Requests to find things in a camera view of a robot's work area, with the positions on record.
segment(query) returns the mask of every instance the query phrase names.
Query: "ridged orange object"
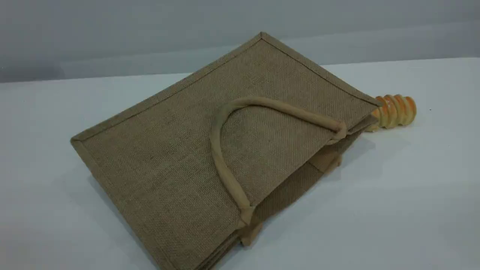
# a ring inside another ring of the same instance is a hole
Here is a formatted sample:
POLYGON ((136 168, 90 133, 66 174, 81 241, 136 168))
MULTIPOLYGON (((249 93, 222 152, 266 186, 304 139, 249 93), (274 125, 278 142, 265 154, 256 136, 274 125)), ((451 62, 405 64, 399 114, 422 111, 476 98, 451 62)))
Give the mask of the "ridged orange object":
POLYGON ((372 112, 372 115, 378 119, 377 124, 371 125, 367 131, 374 132, 379 128, 394 128, 398 125, 409 125, 417 115, 417 105, 411 97, 402 95, 378 96, 377 100, 383 103, 383 106, 372 112))

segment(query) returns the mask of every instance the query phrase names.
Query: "white surface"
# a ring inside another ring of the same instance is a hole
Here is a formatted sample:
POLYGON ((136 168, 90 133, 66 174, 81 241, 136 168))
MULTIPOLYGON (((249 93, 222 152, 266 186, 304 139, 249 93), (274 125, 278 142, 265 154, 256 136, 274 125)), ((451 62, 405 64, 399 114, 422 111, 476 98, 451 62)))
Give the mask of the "white surface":
MULTIPOLYGON (((415 122, 362 135, 219 266, 480 269, 480 59, 326 68, 373 96, 412 96, 415 122)), ((1 269, 155 269, 69 139, 184 76, 0 84, 1 269)))

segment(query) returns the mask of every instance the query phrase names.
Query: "rope handle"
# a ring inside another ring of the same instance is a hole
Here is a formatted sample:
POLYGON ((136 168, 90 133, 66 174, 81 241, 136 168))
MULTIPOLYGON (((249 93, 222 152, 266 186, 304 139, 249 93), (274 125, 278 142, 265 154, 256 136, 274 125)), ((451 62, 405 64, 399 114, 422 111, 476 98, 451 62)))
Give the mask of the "rope handle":
POLYGON ((237 181, 232 171, 227 167, 225 160, 223 159, 220 144, 220 131, 231 113, 252 105, 268 107, 335 131, 336 134, 327 142, 328 145, 334 144, 347 136, 347 126, 345 122, 339 122, 326 115, 309 112, 278 100, 263 97, 246 97, 232 100, 223 105, 213 121, 212 130, 210 132, 210 145, 212 149, 212 157, 220 180, 240 209, 239 229, 250 225, 255 206, 250 203, 245 191, 243 191, 240 183, 237 181))

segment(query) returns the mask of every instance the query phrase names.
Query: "jute bag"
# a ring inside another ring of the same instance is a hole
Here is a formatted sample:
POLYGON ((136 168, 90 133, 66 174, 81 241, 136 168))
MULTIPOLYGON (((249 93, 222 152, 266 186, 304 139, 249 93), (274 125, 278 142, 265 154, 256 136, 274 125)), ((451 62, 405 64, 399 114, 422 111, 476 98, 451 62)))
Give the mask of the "jute bag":
POLYGON ((379 105, 260 33, 71 143, 161 269, 210 269, 335 168, 379 105))

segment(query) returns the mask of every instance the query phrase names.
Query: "gray wall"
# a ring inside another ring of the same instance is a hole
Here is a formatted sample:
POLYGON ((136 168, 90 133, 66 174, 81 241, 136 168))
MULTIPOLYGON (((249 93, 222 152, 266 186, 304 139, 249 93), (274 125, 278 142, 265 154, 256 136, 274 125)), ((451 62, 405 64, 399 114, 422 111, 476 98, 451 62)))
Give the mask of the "gray wall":
POLYGON ((190 72, 260 31, 320 64, 479 56, 479 20, 478 0, 0 0, 0 81, 190 72))

